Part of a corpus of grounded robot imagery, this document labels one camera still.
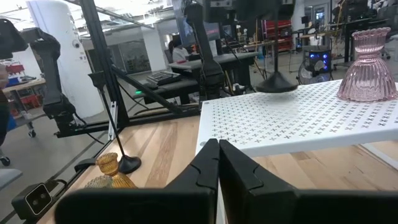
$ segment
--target gray floor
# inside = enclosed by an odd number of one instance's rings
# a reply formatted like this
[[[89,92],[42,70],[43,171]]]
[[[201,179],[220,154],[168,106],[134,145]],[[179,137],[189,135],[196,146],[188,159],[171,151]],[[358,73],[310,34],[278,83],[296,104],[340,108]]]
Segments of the gray floor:
[[[272,66],[267,62],[267,70],[272,71]],[[280,54],[279,70],[291,81],[296,83],[297,71],[302,62],[301,54],[292,54],[290,58],[289,53]],[[264,66],[262,60],[258,61],[260,66]],[[392,59],[388,64],[393,73],[398,73],[398,63]],[[256,86],[262,81],[259,72],[251,68],[251,82]],[[335,79],[342,79],[346,68],[339,68],[333,72]],[[134,94],[135,89],[121,82],[131,94]],[[134,106],[132,102],[124,93],[126,107],[131,109],[129,114],[133,115],[135,112],[142,110],[139,105]],[[105,112],[98,114],[92,118],[87,119],[88,122],[107,120]],[[72,162],[57,178],[69,180],[74,174],[73,166],[80,160],[92,157],[97,153],[102,145],[94,143],[87,135],[74,136],[69,138],[58,139],[53,134],[57,131],[55,121],[48,118],[40,118],[34,121],[34,127],[37,133],[36,138],[30,138],[27,135],[27,128],[25,126],[19,127],[8,133],[2,149],[6,156],[11,160],[10,168],[16,168],[23,171],[23,176],[0,191],[0,220],[7,214],[12,212],[11,200],[28,185],[45,182],[48,178],[59,172],[65,165]],[[106,135],[103,133],[94,133],[95,137],[101,135],[100,140],[106,142]],[[17,216],[14,216],[9,223],[22,223]]]

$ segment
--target person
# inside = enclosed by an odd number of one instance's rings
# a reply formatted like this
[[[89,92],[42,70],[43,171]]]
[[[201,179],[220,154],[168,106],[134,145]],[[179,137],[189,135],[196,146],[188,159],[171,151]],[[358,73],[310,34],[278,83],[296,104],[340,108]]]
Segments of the person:
[[[8,120],[10,118],[10,113],[8,110],[8,100],[5,94],[2,92],[2,89],[6,87],[8,84],[8,72],[6,70],[5,65],[0,64],[0,147],[3,144],[4,140],[6,139],[7,135],[7,127],[8,127]],[[8,160],[3,154],[2,150],[0,149],[0,159]]]
[[[173,50],[172,50],[173,62],[180,62],[186,60],[186,57],[189,56],[189,53],[185,48],[182,47],[181,38],[178,37],[172,42],[173,42]]]

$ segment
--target ceiling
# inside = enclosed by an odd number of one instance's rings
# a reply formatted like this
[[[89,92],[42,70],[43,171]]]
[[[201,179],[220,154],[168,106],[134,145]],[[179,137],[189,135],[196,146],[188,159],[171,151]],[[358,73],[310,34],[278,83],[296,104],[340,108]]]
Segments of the ceiling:
[[[81,35],[87,35],[86,21],[83,18],[81,7],[66,1],[62,2],[68,4],[72,17],[75,20],[76,28],[79,29]],[[95,0],[95,4],[97,7],[144,24],[153,24],[174,17],[172,0]],[[104,31],[133,25],[131,22],[109,17],[102,13],[98,13],[98,15]],[[25,0],[2,2],[0,18],[9,19],[18,30],[35,27]]]

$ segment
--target amber glass vase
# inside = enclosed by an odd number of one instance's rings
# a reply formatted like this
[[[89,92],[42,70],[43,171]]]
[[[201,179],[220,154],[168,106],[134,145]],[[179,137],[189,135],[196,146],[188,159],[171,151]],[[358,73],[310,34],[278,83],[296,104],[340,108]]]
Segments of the amber glass vase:
[[[386,43],[390,28],[378,28],[353,33],[358,59],[350,66],[337,96],[342,100],[384,101],[397,98],[394,77],[380,50]]]
[[[128,176],[119,172],[118,154],[112,152],[99,156],[95,164],[102,173],[112,177],[112,188],[137,188]]]

